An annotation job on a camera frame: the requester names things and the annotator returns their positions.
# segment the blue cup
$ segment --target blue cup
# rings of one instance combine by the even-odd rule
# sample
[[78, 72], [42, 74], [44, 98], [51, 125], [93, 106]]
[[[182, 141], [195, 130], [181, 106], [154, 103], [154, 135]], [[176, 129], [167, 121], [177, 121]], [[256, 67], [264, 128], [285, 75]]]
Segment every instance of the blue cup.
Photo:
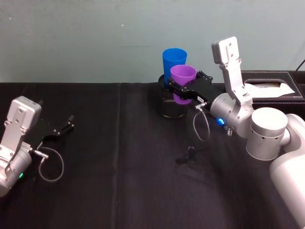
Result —
[[172, 48], [163, 51], [163, 68], [164, 68], [164, 82], [168, 83], [168, 78], [171, 77], [171, 68], [185, 64], [187, 53], [183, 49]]

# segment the metal bracket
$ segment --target metal bracket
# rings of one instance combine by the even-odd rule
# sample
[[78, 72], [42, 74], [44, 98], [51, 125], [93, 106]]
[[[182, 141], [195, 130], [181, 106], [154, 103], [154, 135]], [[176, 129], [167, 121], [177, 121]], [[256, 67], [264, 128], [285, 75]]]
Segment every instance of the metal bracket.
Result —
[[23, 109], [17, 109], [12, 122], [6, 120], [4, 122], [5, 131], [1, 141], [1, 154], [0, 157], [10, 162], [14, 157], [15, 153], [18, 152], [20, 148], [24, 135], [26, 134], [26, 130], [23, 129], [22, 123], [24, 117], [26, 115], [26, 111]]
[[239, 58], [237, 38], [230, 37], [212, 44], [214, 62], [223, 71], [227, 93], [239, 106], [252, 105], [252, 97], [244, 87]]
[[55, 128], [53, 130], [53, 135], [54, 136], [61, 136], [63, 134], [66, 134], [68, 132], [70, 132], [71, 130], [74, 129], [74, 115], [70, 115], [69, 119], [66, 121], [66, 123], [64, 124], [64, 126]]

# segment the wall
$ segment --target wall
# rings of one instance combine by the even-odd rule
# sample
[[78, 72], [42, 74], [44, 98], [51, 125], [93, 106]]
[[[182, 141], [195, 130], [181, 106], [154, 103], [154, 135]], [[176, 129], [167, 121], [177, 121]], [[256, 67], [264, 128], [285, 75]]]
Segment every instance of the wall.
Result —
[[243, 70], [305, 58], [303, 0], [0, 0], [1, 82], [156, 82], [162, 51], [222, 81], [211, 43], [235, 35]]

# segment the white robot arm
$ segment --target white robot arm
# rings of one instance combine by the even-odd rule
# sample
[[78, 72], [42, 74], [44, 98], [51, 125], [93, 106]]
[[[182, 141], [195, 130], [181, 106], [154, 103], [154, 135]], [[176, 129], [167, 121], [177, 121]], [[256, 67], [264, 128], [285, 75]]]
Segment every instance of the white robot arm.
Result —
[[298, 225], [305, 229], [305, 122], [295, 114], [264, 107], [254, 110], [242, 81], [236, 37], [212, 44], [227, 93], [212, 103], [211, 114], [226, 127], [247, 138], [246, 150], [256, 159], [273, 160], [270, 175]]
[[41, 173], [41, 165], [49, 156], [37, 149], [43, 144], [46, 138], [50, 136], [59, 138], [63, 134], [71, 131], [74, 128], [74, 124], [72, 123], [73, 116], [71, 115], [64, 127], [57, 130], [54, 129], [51, 135], [49, 134], [48, 128], [46, 129], [46, 133], [42, 133], [48, 135], [40, 136], [40, 133], [38, 133], [36, 143], [39, 143], [39, 145], [31, 146], [23, 140], [28, 131], [37, 123], [40, 112], [41, 106], [26, 97], [20, 96], [11, 102], [7, 120], [4, 122], [5, 132], [0, 143], [0, 197], [6, 195], [17, 180], [22, 177], [23, 172], [32, 162], [32, 154], [42, 157], [38, 169], [42, 179], [48, 182], [55, 182], [63, 175], [64, 165], [61, 155], [54, 149], [42, 147], [56, 153], [62, 163], [61, 175], [58, 178], [53, 180], [45, 178]]

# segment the black table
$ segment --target black table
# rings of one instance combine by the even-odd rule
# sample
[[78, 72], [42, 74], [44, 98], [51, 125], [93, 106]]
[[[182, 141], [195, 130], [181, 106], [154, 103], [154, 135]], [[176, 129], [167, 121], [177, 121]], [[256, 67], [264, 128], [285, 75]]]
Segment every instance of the black table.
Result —
[[[245, 140], [226, 137], [212, 118], [210, 140], [198, 143], [194, 111], [159, 116], [157, 90], [157, 83], [0, 84], [3, 122], [20, 95], [44, 101], [43, 119], [75, 115], [74, 132], [55, 147], [63, 178], [45, 183], [33, 163], [0, 199], [1, 228], [298, 228], [269, 177], [270, 162], [250, 157]], [[189, 145], [201, 149], [196, 162], [177, 165]]]

